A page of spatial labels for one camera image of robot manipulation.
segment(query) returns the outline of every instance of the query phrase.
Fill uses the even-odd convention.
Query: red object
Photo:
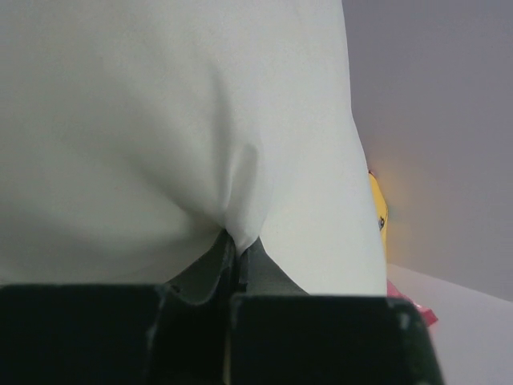
[[[403,299],[413,303],[415,305],[415,307],[417,308],[417,310],[419,311],[419,313],[422,314],[422,316],[424,317],[424,321],[426,321],[426,324],[428,326],[431,326],[435,322],[438,321],[438,318],[437,318],[436,315],[434,315],[434,312],[433,312],[432,309],[429,309],[429,308],[424,307],[424,306],[420,306],[415,301],[412,301],[412,299],[410,297],[407,297],[406,295],[401,293],[398,290],[398,288],[395,287],[394,284],[392,282],[388,281],[388,280],[386,281],[386,292],[387,292],[387,295],[389,297],[403,298]]]

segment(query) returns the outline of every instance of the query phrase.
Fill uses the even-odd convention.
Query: gray background
[[[513,1],[344,0],[389,260],[513,300]]]

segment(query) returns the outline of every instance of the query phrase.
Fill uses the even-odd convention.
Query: pink fabric
[[[387,291],[387,294],[389,297],[403,298],[403,299],[413,303],[415,305],[415,307],[417,308],[417,310],[420,312],[420,314],[422,314],[422,316],[424,317],[424,321],[426,321],[426,324],[428,326],[431,326],[435,322],[438,321],[438,318],[436,315],[434,315],[434,312],[432,309],[428,309],[427,307],[420,306],[415,301],[412,301],[411,298],[409,298],[406,295],[404,295],[403,293],[401,293],[398,290],[398,288],[395,287],[394,284],[388,280],[386,281],[386,291]]]

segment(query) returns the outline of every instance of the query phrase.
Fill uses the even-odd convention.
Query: white cloth
[[[0,281],[163,282],[222,228],[384,294],[341,2],[6,0]]]

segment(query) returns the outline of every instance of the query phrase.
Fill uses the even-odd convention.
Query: yellow object
[[[378,212],[378,225],[379,231],[382,235],[383,249],[386,255],[386,228],[388,226],[388,206],[386,205],[385,197],[381,189],[379,188],[378,181],[369,172],[370,187],[372,188],[372,195],[374,197],[374,203],[376,204],[376,211]]]

